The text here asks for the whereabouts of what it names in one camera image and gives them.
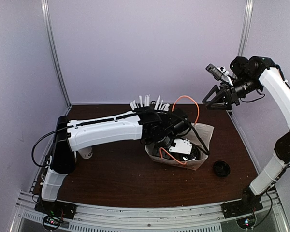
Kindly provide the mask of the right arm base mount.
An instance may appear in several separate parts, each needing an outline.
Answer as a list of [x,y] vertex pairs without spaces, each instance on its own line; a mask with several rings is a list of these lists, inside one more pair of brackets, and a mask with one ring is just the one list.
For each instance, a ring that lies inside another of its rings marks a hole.
[[262,210],[261,203],[255,206],[247,206],[241,200],[228,202],[225,201],[221,205],[221,210],[225,219],[235,218],[237,225],[241,229],[252,229],[257,224],[256,212]]

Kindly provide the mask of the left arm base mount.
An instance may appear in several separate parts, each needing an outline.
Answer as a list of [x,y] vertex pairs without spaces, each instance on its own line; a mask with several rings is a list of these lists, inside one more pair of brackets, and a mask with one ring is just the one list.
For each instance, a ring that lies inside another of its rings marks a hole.
[[73,203],[60,201],[48,202],[38,201],[34,207],[35,211],[44,213],[42,225],[45,229],[53,231],[60,226],[67,226],[68,219],[74,219],[77,206]]

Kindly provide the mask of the stack of black cup lids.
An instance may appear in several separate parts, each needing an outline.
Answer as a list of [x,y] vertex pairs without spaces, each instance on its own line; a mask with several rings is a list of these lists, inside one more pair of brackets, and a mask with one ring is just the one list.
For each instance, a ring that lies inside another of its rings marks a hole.
[[230,166],[222,160],[218,160],[214,163],[213,170],[218,177],[227,177],[231,172]]

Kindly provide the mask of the black cup lid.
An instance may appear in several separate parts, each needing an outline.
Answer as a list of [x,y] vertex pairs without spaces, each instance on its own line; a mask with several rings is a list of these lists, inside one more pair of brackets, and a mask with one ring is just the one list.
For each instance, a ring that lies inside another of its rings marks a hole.
[[185,161],[199,160],[200,156],[201,156],[200,150],[197,147],[193,147],[189,154],[183,156],[183,160]]

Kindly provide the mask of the bundle of wrapped white straws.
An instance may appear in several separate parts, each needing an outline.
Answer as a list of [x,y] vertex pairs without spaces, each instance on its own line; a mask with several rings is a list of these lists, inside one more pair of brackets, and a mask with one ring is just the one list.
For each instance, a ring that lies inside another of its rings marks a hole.
[[131,110],[147,108],[159,111],[169,111],[170,104],[164,101],[161,95],[158,95],[156,99],[151,99],[150,94],[139,95],[138,98],[134,99],[129,103]]

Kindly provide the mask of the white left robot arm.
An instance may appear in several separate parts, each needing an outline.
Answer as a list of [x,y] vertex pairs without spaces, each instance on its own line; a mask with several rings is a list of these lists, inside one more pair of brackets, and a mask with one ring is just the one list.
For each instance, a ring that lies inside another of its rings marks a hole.
[[145,140],[165,153],[191,155],[192,143],[178,136],[191,124],[182,110],[170,113],[150,106],[135,108],[123,114],[91,120],[58,119],[49,168],[41,190],[41,207],[54,215],[60,210],[56,201],[65,177],[76,168],[76,154],[116,141]]

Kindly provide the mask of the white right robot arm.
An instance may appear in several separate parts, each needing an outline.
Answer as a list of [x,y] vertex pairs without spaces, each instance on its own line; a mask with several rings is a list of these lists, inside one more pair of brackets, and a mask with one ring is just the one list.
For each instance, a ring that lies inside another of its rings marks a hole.
[[287,133],[280,137],[274,146],[273,155],[260,174],[243,190],[242,199],[238,203],[241,213],[249,213],[259,202],[261,196],[270,189],[290,166],[290,86],[280,66],[265,56],[236,56],[230,63],[235,75],[229,76],[224,67],[209,64],[206,70],[217,80],[203,99],[209,110],[232,110],[239,106],[249,93],[264,90],[270,94],[279,110],[278,118],[274,118],[270,110],[270,122],[278,128],[285,126]]

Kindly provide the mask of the white printed paper bag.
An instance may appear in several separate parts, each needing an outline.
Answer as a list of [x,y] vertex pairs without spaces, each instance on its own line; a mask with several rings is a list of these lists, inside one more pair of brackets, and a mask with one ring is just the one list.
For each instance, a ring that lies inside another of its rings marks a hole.
[[158,144],[148,144],[145,145],[145,151],[157,163],[195,171],[209,157],[208,153],[214,127],[198,123],[200,116],[199,105],[188,95],[178,97],[172,106],[172,111],[175,110],[175,105],[181,98],[190,99],[197,107],[197,116],[194,122],[191,123],[192,127],[172,139],[168,147],[162,148]]

